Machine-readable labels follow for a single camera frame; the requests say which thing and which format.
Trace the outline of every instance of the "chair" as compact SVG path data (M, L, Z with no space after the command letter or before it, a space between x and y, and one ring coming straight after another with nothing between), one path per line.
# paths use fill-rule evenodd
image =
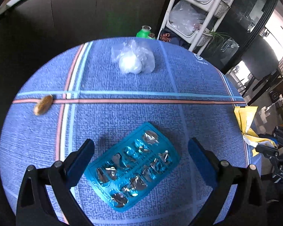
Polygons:
M253 88L256 90L262 83L268 81L268 85L264 85L264 91L260 90L260 94L256 94L254 98L248 103L249 105L256 101L269 87L275 79L280 76L280 71L278 69L279 61L275 52L271 46L264 40L263 37L257 36L251 46L241 57L242 61L245 63L246 67L252 74L251 80L246 85L245 91L242 97L249 90L251 85L254 83L255 79L259 80L258 84Z

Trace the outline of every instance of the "white basket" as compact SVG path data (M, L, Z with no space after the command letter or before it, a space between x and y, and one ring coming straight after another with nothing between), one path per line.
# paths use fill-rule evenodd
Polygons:
M180 31L178 31L177 29L175 29L169 22L169 18L167 20L167 24L166 27L169 28L171 31L173 31L174 33L176 33L177 35L179 35L183 40L185 40L188 43L192 43L192 41L195 39L196 35L198 34L199 30L196 30L192 35L190 36L186 36L183 33L181 33ZM209 29L205 29L204 33L202 34L200 40L197 43L197 47L198 46L203 46L207 40L209 40L210 38L212 38L213 36L211 34L208 34L210 32Z
M215 0L209 0L208 2L198 2L196 0L185 0L202 10L209 12L211 7L213 6ZM221 18L221 16L230 8L230 6L223 0L220 1L218 8L216 9L214 16L217 18Z

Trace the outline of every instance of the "blue blister pack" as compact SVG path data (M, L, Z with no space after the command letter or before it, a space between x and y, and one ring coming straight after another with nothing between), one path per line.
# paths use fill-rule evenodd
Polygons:
M123 212L147 196L179 160L171 142L146 122L90 163L84 174L104 202Z

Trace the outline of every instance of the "blue tablecloth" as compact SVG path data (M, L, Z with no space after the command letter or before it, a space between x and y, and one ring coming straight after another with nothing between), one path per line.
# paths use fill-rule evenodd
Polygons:
M95 225L188 225L211 192L188 155L192 137L219 159L240 167L253 163L260 172L260 157L251 157L233 113L235 105L245 104L226 77L186 49L148 39L154 72L122 75L110 60L110 50L130 39L97 40L69 49L40 68L19 91L0 139L0 174L14 212L28 165L41 168L64 160L86 138L95 142L94 160L147 121L173 143L180 164L124 213L104 203L83 176L72 193ZM45 115L35 116L34 102L48 94L56 102ZM110 102L99 103L103 99ZM114 103L117 99L129 103ZM145 102L130 103L136 99ZM234 192L233 187L218 220L226 215ZM64 220L51 187L48 193Z

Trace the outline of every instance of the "table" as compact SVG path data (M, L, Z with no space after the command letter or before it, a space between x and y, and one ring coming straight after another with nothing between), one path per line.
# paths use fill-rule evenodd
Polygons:
M86 138L96 145L94 160L144 122L158 128L181 156L180 164L133 208L118 213L106 205L83 176L72 193L95 225L188 225L207 200L204 184L187 152L196 137L205 149L232 165L256 164L243 142L234 106L245 103L214 66L184 48L146 40L155 56L150 74L122 75L110 60L111 46L132 38L87 42L56 56L41 67L19 91L6 116L0 139L0 174L13 211L28 165L48 167L64 160ZM38 99L52 94L55 103L35 116ZM140 99L142 103L132 103ZM229 208L235 187L218 220ZM63 214L48 188L60 220Z

